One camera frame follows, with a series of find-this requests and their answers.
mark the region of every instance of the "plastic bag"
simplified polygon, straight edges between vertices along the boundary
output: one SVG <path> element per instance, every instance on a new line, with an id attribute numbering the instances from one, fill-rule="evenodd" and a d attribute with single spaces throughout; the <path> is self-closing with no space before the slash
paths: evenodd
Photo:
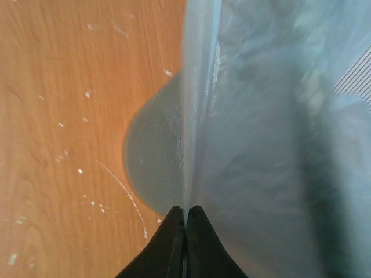
<path id="1" fill-rule="evenodd" d="M 188 0 L 184 207 L 204 208 L 249 277 L 371 277 L 371 121 L 330 97 L 371 45 L 369 12 Z"/>

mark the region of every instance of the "gray round object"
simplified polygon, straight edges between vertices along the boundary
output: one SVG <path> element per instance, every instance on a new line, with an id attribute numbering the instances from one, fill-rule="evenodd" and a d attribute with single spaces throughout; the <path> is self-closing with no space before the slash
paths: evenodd
<path id="1" fill-rule="evenodd" d="M 179 77 L 138 112 L 126 135 L 124 161 L 130 181 L 143 201 L 162 215 L 183 203 Z"/>

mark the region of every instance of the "curved white scratch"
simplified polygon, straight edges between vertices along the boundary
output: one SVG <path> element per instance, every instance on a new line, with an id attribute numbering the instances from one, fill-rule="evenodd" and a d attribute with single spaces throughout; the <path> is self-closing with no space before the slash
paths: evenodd
<path id="1" fill-rule="evenodd" d="M 126 189 L 126 187 L 124 186 L 124 184 L 114 175 L 114 173 L 112 173 L 107 167 L 105 167 L 105 165 L 103 165 L 102 163 L 100 163 L 98 160 L 95 160 L 95 161 L 98 162 L 100 164 L 100 166 L 102 166 L 103 168 L 105 168 L 111 174 L 111 176 L 113 176 L 115 178 L 115 180 L 117 180 L 117 182 L 122 186 L 123 190 L 125 190 L 126 194 L 128 195 L 128 197 L 132 201 L 133 206 L 135 207 L 135 209 L 136 209 L 136 211 L 137 211 L 137 213 L 138 213 L 138 215 L 140 217 L 141 223 L 143 224 L 144 238 L 145 239 L 148 238 L 146 224 L 144 223 L 143 216 L 141 215 L 141 213 L 140 213 L 140 211 L 138 209 L 138 206 L 137 206 L 137 204 L 135 203 L 135 201 L 133 199 L 133 196 Z"/>

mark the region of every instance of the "brown wood grain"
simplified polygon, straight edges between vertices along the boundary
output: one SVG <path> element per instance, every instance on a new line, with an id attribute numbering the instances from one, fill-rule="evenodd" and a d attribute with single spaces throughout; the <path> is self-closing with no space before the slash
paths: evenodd
<path id="1" fill-rule="evenodd" d="M 154 234 L 122 145 L 180 69 L 184 4 L 0 0 L 0 277 L 114 277 Z"/>

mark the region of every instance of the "orange wooden floor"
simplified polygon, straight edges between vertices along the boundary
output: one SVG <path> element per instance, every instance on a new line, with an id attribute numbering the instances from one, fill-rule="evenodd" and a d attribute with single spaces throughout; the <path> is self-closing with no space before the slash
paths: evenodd
<path id="1" fill-rule="evenodd" d="M 0 277 L 114 277 L 148 243 L 122 145 L 180 69 L 184 5 L 0 0 Z"/>

